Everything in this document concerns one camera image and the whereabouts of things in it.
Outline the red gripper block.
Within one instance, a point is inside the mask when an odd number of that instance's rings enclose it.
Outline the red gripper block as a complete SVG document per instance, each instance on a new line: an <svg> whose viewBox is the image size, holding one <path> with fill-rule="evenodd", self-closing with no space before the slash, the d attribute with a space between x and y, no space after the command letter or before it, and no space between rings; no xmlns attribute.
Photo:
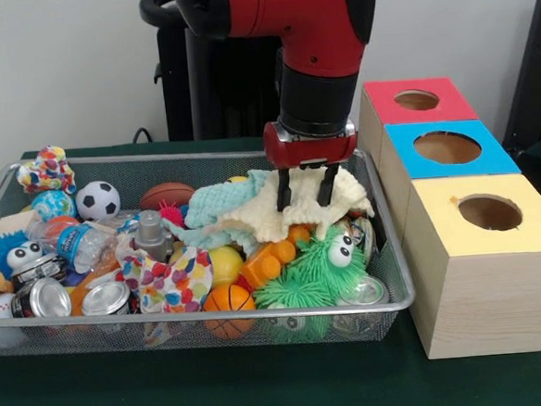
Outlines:
<svg viewBox="0 0 541 406"><path fill-rule="evenodd" d="M340 162L349 159L357 145L357 131L351 121L345 130L328 137L297 136L277 121L267 122L263 129L266 157L278 170L277 210L284 211L291 203L290 169L326 165L317 201L321 207L331 204L335 176Z"/></svg>

